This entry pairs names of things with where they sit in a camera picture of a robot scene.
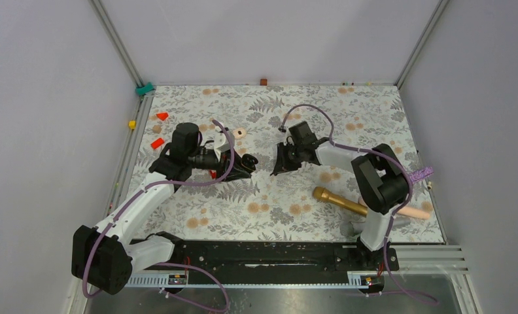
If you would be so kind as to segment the black earbud case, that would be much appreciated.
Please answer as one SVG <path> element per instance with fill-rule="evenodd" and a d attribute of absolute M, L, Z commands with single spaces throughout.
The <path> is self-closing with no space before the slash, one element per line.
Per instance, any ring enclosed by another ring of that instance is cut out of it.
<path fill-rule="evenodd" d="M 258 159 L 251 154 L 244 154 L 241 157 L 240 165 L 249 173 L 256 171 Z"/>

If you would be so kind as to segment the pink earbud charging case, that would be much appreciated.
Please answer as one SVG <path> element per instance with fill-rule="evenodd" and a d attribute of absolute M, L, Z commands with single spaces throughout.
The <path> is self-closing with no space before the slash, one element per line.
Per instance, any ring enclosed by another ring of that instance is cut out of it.
<path fill-rule="evenodd" d="M 244 137 L 246 137 L 246 135 L 247 131 L 244 128 L 237 128 L 233 131 L 233 136 L 236 139 L 243 139 Z"/>

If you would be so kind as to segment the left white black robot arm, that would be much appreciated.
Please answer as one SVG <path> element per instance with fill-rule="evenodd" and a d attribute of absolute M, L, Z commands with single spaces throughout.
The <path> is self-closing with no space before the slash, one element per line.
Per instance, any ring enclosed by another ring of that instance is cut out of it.
<path fill-rule="evenodd" d="M 235 137 L 220 122 L 220 131 L 207 148 L 198 125 L 177 124 L 170 142 L 153 161 L 137 190 L 95 226 L 80 226 L 73 235 L 71 273 L 81 279 L 82 293 L 93 298 L 100 292 L 116 294 L 132 273 L 158 263 L 170 269 L 184 262 L 183 249 L 162 235 L 133 244 L 136 231 L 165 200 L 182 186 L 203 187 L 249 179 L 258 160 L 238 155 Z"/>

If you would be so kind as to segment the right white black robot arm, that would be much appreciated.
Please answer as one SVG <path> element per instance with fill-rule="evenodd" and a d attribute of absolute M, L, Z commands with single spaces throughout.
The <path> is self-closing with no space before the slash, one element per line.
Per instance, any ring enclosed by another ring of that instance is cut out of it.
<path fill-rule="evenodd" d="M 389 263 L 389 235 L 396 213 L 411 198 L 411 179 L 387 144 L 356 148 L 317 137 L 307 122 L 288 129 L 286 141 L 276 144 L 274 176 L 296 171 L 304 163 L 334 166 L 354 174 L 367 207 L 366 225 L 357 240 L 356 259 L 367 270 Z"/>

